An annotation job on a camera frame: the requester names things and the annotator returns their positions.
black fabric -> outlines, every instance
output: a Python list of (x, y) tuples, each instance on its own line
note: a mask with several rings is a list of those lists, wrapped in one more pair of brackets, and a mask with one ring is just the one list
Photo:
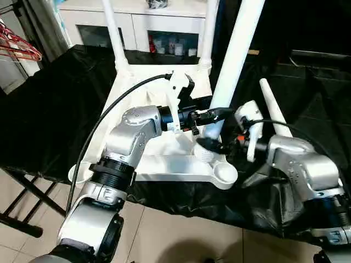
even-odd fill
[[(222, 0), (220, 43), (230, 37), (241, 0)], [(350, 39), (344, 33), (351, 23), (349, 0), (265, 1), (251, 49), (272, 47), (351, 55)]]
[[(133, 64), (197, 62), (142, 52), (127, 52), (127, 59)], [(349, 180), (350, 73), (272, 61), (267, 66), (266, 59), (247, 59), (232, 107), (255, 99), (269, 117), (258, 83), (266, 76), (287, 121), (322, 143)], [(112, 50), (75, 46), (0, 100), (0, 167), (67, 183), (67, 173), (102, 111), (115, 76)], [(266, 124), (264, 137), (269, 138), (272, 130)], [(224, 143), (231, 144), (237, 131), (235, 120), (228, 119)], [(263, 160), (251, 164), (234, 152), (227, 159), (239, 171), (230, 190), (209, 183), (136, 182), (128, 200), (171, 214), (306, 241), (301, 235), (308, 227), (302, 220), (303, 207), (284, 175), (269, 171)]]
[(3, 91), (3, 89), (0, 87), (0, 99), (6, 97), (6, 93)]

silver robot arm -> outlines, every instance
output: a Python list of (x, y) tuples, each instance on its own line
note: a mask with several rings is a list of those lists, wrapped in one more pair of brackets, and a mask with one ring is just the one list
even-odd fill
[(304, 206), (304, 219), (310, 226), (306, 232), (309, 242), (323, 248), (315, 255), (315, 262), (351, 260), (350, 200), (335, 163), (317, 153), (311, 143), (299, 138), (273, 135), (267, 144), (259, 141), (262, 116), (258, 116), (261, 114), (254, 101), (244, 106), (235, 113), (245, 135), (238, 137), (238, 144), (249, 149), (254, 140), (250, 158), (247, 151), (248, 161), (254, 159), (254, 153), (264, 153), (266, 163), (288, 177)]
[(160, 136), (161, 117), (156, 106), (131, 108), (110, 133), (93, 177), (85, 183), (59, 231), (58, 245), (32, 263), (110, 262), (120, 238), (119, 211), (135, 177), (145, 145)]

black cable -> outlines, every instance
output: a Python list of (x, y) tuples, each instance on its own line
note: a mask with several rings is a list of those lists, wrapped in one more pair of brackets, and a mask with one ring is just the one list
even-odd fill
[(288, 123), (285, 123), (285, 122), (274, 121), (272, 119), (258, 119), (258, 120), (255, 120), (255, 121), (249, 121), (248, 125), (249, 126), (253, 126), (256, 123), (262, 123), (262, 122), (264, 122), (264, 123), (274, 123), (274, 124), (279, 124), (279, 125), (283, 125), (283, 126), (289, 127), (290, 129), (302, 134), (312, 145), (317, 146), (323, 152), (322, 153), (323, 155), (325, 155), (325, 156), (327, 156), (327, 157), (329, 157), (331, 159), (330, 154), (328, 154), (328, 150), (326, 148), (324, 148), (324, 146), (321, 143), (319, 143), (318, 141), (313, 139), (311, 136), (309, 136), (303, 130), (301, 130), (299, 128), (296, 128), (294, 125), (291, 125), (291, 124), (288, 124)]
[(160, 79), (160, 78), (165, 78), (167, 80), (169, 80), (171, 78), (172, 74), (163, 74), (163, 75), (157, 75), (155, 77), (151, 77), (148, 78), (134, 86), (132, 86), (130, 89), (128, 89), (126, 92), (124, 92), (118, 99), (116, 99), (104, 112), (103, 114), (101, 114), (100, 118), (97, 120), (96, 124), (94, 125), (93, 129), (91, 130), (91, 132), (89, 133), (87, 139), (85, 140), (83, 147), (81, 149), (81, 152), (78, 156), (78, 160), (76, 163), (76, 167), (75, 167), (75, 171), (73, 173), (73, 177), (72, 177), (72, 184), (71, 184), (71, 189), (70, 189), (70, 193), (68, 196), (68, 200), (67, 200), (67, 207), (66, 207), (66, 215), (68, 215), (70, 209), (71, 209), (71, 205), (72, 205), (72, 199), (73, 199), (73, 194), (75, 191), (75, 186), (76, 186), (76, 181), (77, 181), (77, 177), (78, 177), (78, 171), (79, 171), (79, 166), (81, 164), (81, 161), (83, 160), (83, 157), (87, 151), (87, 148), (89, 146), (89, 143), (97, 129), (97, 127), (99, 126), (99, 124), (101, 123), (101, 121), (106, 117), (106, 115), (122, 100), (124, 99), (128, 94), (130, 94), (132, 91), (136, 90), (137, 88), (139, 88), (140, 86), (147, 84), (151, 81), (154, 81), (156, 79)]

white pole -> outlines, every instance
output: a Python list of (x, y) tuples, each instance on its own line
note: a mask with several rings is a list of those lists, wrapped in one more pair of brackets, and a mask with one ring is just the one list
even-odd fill
[[(265, 78), (261, 78), (259, 84), (261, 86), (261, 90), (269, 111), (270, 118), (274, 121), (286, 123), (283, 113), (281, 112), (280, 107), (275, 100), (275, 97), (268, 84), (268, 81)], [(288, 127), (279, 124), (273, 124), (273, 127), (277, 135), (292, 137), (291, 131)]]
[[(264, 0), (241, 2), (210, 108), (230, 106), (263, 5)], [(223, 122), (207, 125), (203, 136), (217, 139)]]
[(110, 0), (102, 0), (102, 1), (104, 5), (106, 23), (109, 29), (112, 48), (114, 49), (114, 53), (115, 53), (116, 70), (122, 69), (122, 68), (128, 68), (129, 66), (128, 60), (124, 55), (122, 41), (118, 31), (118, 27), (116, 25), (114, 10), (112, 8), (111, 2)]
[(207, 0), (205, 29), (203, 33), (202, 51), (199, 60), (201, 68), (211, 68), (212, 46), (214, 29), (216, 28), (216, 17), (219, 0)]

metal stand leg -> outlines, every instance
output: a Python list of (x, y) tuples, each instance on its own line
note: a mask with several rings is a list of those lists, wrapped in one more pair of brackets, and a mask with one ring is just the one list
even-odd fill
[(31, 181), (24, 177), (23, 173), (17, 171), (5, 170), (13, 179), (15, 179), (24, 188), (29, 190), (33, 195), (38, 197), (45, 204), (56, 210), (60, 215), (65, 216), (66, 212), (54, 201), (52, 201), (45, 193), (43, 193), (38, 187), (33, 185)]
[[(36, 180), (38, 179), (38, 177), (34, 177), (31, 180), (31, 184), (34, 184), (36, 182)], [(8, 216), (11, 211), (16, 207), (16, 205), (18, 204), (19, 201), (22, 200), (23, 196), (25, 195), (25, 193), (27, 192), (27, 189), (24, 188), (20, 194), (16, 197), (16, 199), (13, 200), (13, 202), (9, 205), (9, 207), (5, 210), (5, 212), (3, 213), (3, 215)]]
[(23, 233), (31, 235), (33, 237), (40, 237), (43, 234), (43, 229), (38, 226), (32, 226), (27, 223), (23, 223), (14, 218), (10, 218), (6, 215), (0, 214), (0, 223), (9, 227), (15, 228)]
[[(45, 195), (48, 196), (52, 190), (54, 189), (54, 187), (57, 185), (57, 183), (53, 182), (49, 188), (45, 191)], [(32, 217), (34, 216), (34, 214), (36, 213), (36, 211), (39, 209), (40, 205), (42, 204), (42, 201), (39, 200), (34, 207), (32, 208), (32, 210), (29, 211), (29, 213), (27, 214), (27, 216), (23, 219), (23, 223), (28, 223), (29, 220), (32, 219)]]

